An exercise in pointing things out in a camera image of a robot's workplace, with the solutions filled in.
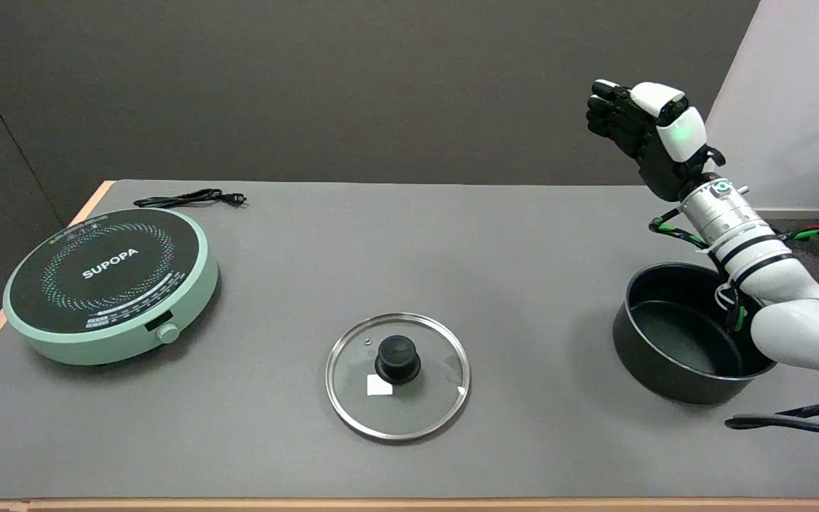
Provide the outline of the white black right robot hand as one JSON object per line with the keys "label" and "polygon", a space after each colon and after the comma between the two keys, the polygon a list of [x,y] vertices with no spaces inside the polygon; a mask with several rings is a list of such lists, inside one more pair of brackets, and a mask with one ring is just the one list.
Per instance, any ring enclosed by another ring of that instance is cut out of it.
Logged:
{"label": "white black right robot hand", "polygon": [[679,202],[716,177],[722,152],[708,143],[705,121],[685,93],[660,83],[633,87],[607,79],[591,85],[587,127],[610,139],[639,166],[639,176],[660,200]]}

